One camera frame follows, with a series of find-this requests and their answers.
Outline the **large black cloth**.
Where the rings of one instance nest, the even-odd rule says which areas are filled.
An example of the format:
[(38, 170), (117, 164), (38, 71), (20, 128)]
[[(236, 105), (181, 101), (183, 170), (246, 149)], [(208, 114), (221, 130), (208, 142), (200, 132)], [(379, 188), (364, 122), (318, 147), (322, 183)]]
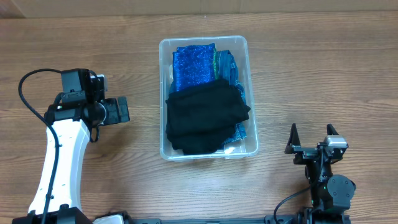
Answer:
[(167, 139), (185, 155), (217, 151), (251, 110), (238, 88), (224, 79), (173, 92), (165, 102)]

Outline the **sparkly blue cloth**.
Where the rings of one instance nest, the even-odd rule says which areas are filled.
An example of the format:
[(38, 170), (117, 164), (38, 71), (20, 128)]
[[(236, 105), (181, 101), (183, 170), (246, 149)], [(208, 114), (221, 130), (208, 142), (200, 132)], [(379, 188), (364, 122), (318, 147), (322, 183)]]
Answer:
[(171, 92), (216, 80), (216, 45), (188, 45), (173, 52)]

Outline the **blue denim jeans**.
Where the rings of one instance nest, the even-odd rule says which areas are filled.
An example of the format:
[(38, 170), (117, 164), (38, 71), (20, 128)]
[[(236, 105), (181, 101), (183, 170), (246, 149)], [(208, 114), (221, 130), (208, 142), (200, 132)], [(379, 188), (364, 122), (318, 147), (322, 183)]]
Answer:
[[(234, 85), (238, 88), (241, 93), (241, 98), (244, 99), (245, 93), (242, 84), (239, 82), (239, 71), (235, 62), (235, 59), (229, 50), (216, 51), (216, 74), (218, 75), (216, 80), (224, 79), (229, 84)], [(236, 125), (236, 132), (229, 137), (223, 144), (228, 144), (241, 139), (246, 138), (246, 130), (243, 126), (243, 122)]]

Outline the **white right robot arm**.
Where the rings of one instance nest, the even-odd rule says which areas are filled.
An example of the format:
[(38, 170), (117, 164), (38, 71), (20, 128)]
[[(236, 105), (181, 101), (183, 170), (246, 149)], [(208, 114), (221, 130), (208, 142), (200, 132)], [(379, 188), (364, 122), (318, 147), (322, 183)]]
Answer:
[(285, 153), (293, 154), (295, 165), (305, 166), (309, 186), (283, 200), (286, 202), (306, 191), (310, 192), (311, 207), (304, 207), (291, 223), (349, 223), (345, 211), (350, 209), (356, 190), (355, 183), (343, 175), (332, 173), (331, 166), (343, 159), (349, 148), (346, 139), (332, 124), (326, 126), (327, 135), (315, 147), (303, 147), (295, 124), (291, 126)]

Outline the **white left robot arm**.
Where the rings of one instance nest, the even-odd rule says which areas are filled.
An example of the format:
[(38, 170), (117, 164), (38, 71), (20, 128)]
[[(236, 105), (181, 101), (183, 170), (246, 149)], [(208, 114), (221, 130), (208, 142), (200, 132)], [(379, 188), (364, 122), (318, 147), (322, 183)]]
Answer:
[(90, 223), (81, 207), (80, 186), (85, 149), (97, 142), (100, 127), (130, 120), (127, 99), (106, 98), (108, 82), (85, 68), (59, 71), (62, 92), (45, 114), (39, 114), (25, 99), (22, 86), (33, 73), (24, 75), (18, 85), (21, 101), (46, 125), (47, 149), (35, 197), (26, 216), (12, 223)]

